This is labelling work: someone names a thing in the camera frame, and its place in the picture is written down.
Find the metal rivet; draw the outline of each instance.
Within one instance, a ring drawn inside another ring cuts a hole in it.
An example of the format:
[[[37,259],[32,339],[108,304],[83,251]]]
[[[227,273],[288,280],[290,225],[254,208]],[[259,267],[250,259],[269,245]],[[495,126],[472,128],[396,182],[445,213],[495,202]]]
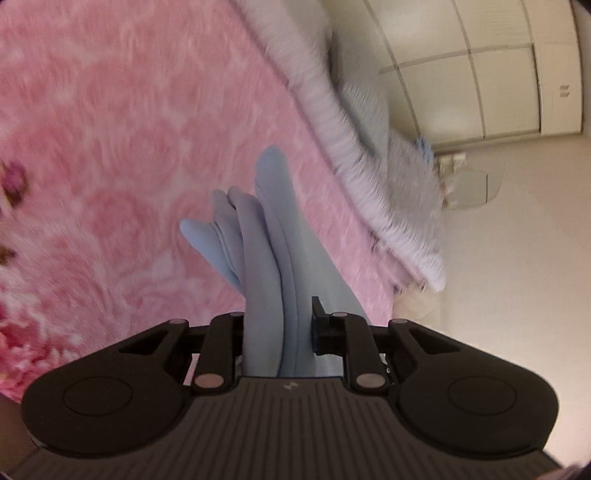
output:
[[[355,382],[363,388],[381,388],[386,384],[386,379],[379,374],[361,374]]]
[[[195,385],[201,388],[219,388],[223,385],[223,377],[218,374],[201,374],[195,379]]]

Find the bedding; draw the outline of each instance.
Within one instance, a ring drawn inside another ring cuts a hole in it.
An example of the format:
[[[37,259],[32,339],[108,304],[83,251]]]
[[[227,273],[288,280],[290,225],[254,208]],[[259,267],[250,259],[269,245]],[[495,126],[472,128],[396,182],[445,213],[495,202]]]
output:
[[[388,97],[379,81],[373,52],[362,47],[347,30],[336,30],[330,43],[330,75],[362,144],[372,155],[386,157],[390,130]]]
[[[294,0],[234,1],[267,57],[287,79],[348,198],[381,248],[417,272],[419,283],[442,290],[446,281],[440,249],[443,199],[431,165],[393,130],[386,157],[372,155],[363,146],[331,82],[329,32],[308,35],[309,26],[290,14]],[[309,17],[327,18],[316,0],[303,4]]]
[[[225,0],[4,0],[0,157],[30,192],[0,218],[0,393],[172,317],[207,324],[243,301],[178,231],[212,188],[250,192],[269,145],[369,319],[381,270],[307,119]]]

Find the black device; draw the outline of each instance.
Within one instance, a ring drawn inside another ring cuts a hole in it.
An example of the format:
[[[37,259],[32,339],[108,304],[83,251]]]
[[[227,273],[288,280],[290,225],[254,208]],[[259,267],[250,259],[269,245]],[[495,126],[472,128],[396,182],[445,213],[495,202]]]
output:
[[[314,351],[340,355],[344,377],[237,377],[242,313],[170,320],[36,380],[22,415],[40,448],[10,477],[532,480],[559,468],[543,452],[558,402],[540,377],[407,320],[370,326],[312,302]]]

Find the bed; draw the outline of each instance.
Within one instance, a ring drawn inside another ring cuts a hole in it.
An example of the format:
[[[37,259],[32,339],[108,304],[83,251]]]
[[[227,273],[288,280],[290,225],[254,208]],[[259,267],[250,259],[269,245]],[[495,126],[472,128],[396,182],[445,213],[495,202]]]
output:
[[[370,158],[318,52],[286,63],[285,42],[272,39],[277,14],[320,36],[329,25],[306,22],[293,2],[269,17],[265,6],[279,4],[0,4],[0,158],[30,172],[22,206],[0,219],[1,242],[17,251],[0,267],[0,393],[19,400],[44,372],[169,318],[203,325],[240,309],[178,223],[209,218],[212,188],[252,191],[254,164],[272,144],[372,323],[386,324],[395,291],[441,285],[435,179],[413,167],[425,184],[402,174],[391,189],[359,169]],[[302,74],[314,68],[316,87]],[[394,143],[418,164],[412,145]],[[413,200],[401,215],[386,208],[397,194],[430,203]],[[417,233],[419,216],[430,220]]]

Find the ribbed black surface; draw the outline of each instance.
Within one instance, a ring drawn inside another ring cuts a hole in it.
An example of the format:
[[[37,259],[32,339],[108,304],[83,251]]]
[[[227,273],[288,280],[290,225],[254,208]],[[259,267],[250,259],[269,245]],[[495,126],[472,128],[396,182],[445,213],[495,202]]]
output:
[[[410,435],[388,403],[340,379],[243,378],[200,397],[168,435],[116,458],[39,450],[14,480],[532,480],[556,468],[541,452],[479,462]]]

